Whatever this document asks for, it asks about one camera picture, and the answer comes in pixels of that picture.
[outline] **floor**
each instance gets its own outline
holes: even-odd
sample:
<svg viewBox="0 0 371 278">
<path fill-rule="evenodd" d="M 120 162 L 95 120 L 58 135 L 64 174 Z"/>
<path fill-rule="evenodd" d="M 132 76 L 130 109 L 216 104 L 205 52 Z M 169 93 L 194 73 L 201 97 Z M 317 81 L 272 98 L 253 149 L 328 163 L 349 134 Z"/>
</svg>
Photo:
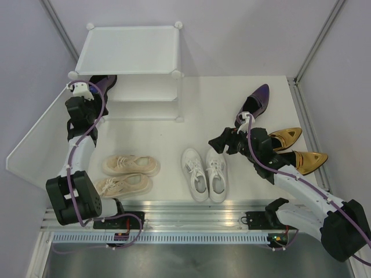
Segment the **floor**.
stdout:
<svg viewBox="0 0 371 278">
<path fill-rule="evenodd" d="M 58 250 L 81 246 L 58 244 Z M 308 235 L 286 251 L 251 245 L 137 244 L 126 250 L 105 248 L 71 255 L 51 253 L 43 278 L 351 278 L 349 264 L 330 257 Z"/>
<path fill-rule="evenodd" d="M 113 154 L 150 155 L 161 163 L 160 173 L 153 178 L 153 188 L 145 195 L 123 200 L 132 205 L 197 205 L 180 167 L 181 154 L 195 148 L 204 159 L 208 141 L 219 136 L 234 118 L 246 97 L 262 84 L 270 86 L 270 102 L 254 127 L 273 132 L 300 127 L 297 112 L 285 76 L 224 76 L 184 78 L 184 123 L 172 120 L 109 120 L 99 127 L 97 148 L 89 166 L 89 177 L 95 182 L 106 177 L 102 160 Z M 306 151 L 303 136 L 293 146 Z M 285 191 L 261 179 L 253 165 L 242 155 L 226 154 L 230 189 L 222 205 L 269 204 L 279 197 L 293 199 Z M 307 176 L 316 184 L 313 174 Z M 210 200 L 202 203 L 212 204 Z"/>
</svg>

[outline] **gray wall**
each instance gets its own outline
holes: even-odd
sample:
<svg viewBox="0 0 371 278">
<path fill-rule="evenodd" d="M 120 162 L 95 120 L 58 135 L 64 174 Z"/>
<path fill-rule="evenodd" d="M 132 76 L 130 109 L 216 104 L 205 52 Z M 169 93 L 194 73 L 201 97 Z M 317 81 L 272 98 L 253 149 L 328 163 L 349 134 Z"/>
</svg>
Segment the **gray wall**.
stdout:
<svg viewBox="0 0 371 278">
<path fill-rule="evenodd" d="M 0 269 L 24 277 L 46 192 L 5 170 L 5 158 L 68 82 L 74 62 L 38 0 L 0 1 Z"/>
<path fill-rule="evenodd" d="M 371 223 L 371 1 L 348 1 L 302 82 L 332 188 Z"/>
<path fill-rule="evenodd" d="M 287 75 L 299 70 L 335 0 L 50 0 L 80 52 L 95 26 L 180 20 L 188 76 Z"/>
</svg>

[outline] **white shoelace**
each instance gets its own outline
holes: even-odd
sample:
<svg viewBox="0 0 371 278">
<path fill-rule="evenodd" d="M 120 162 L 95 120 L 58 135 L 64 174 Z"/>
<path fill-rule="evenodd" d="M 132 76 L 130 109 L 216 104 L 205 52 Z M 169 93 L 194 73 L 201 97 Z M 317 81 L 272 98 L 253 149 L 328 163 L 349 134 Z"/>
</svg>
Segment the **white shoelace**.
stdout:
<svg viewBox="0 0 371 278">
<path fill-rule="evenodd" d="M 109 179 L 106 181 L 105 186 L 103 186 L 103 188 L 102 188 L 102 193 L 101 193 L 101 195 L 105 194 L 105 193 L 106 193 L 107 191 L 109 191 L 109 190 L 114 189 L 114 187 L 116 186 L 116 183 L 114 182 L 114 179 L 115 179 L 115 178 L 109 178 Z"/>
<path fill-rule="evenodd" d="M 127 160 L 128 158 L 126 157 L 121 157 L 117 160 L 117 168 L 122 168 L 122 167 L 125 167 L 125 161 Z"/>
<path fill-rule="evenodd" d="M 212 159 L 210 163 L 211 167 L 207 168 L 206 171 L 209 174 L 219 175 L 220 177 L 223 176 L 223 164 L 218 159 Z"/>
<path fill-rule="evenodd" d="M 191 173 L 191 179 L 195 179 L 197 182 L 199 182 L 199 179 L 197 178 L 197 172 L 202 173 L 202 165 L 199 160 L 188 160 L 186 162 L 187 168 L 189 169 L 189 173 Z"/>
</svg>

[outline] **gray floor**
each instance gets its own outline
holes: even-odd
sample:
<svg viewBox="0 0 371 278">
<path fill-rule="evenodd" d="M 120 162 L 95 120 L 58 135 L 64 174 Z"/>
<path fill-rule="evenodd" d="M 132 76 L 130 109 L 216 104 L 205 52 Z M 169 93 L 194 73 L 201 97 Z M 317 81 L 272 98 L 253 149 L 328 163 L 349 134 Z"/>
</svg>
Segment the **gray floor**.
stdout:
<svg viewBox="0 0 371 278">
<path fill-rule="evenodd" d="M 83 246 L 57 244 L 58 250 Z M 286 251 L 274 253 L 248 245 L 137 244 L 71 255 L 51 253 L 44 278 L 348 278 L 348 263 L 331 258 L 320 242 L 300 235 Z"/>
</svg>

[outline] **white sneaker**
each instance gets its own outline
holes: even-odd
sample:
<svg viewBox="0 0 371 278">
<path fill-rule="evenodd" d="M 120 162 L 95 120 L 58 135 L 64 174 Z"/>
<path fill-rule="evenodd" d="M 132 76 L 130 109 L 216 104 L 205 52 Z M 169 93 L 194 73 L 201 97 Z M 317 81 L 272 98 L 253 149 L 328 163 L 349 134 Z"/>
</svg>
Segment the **white sneaker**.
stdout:
<svg viewBox="0 0 371 278">
<path fill-rule="evenodd" d="M 209 197 L 206 175 L 202 168 L 201 157 L 194 149 L 186 149 L 181 156 L 181 168 L 190 183 L 193 199 L 203 202 Z"/>
<path fill-rule="evenodd" d="M 206 155 L 206 171 L 209 174 L 210 198 L 215 203 L 223 202 L 227 197 L 227 163 L 223 155 L 210 149 Z"/>
</svg>

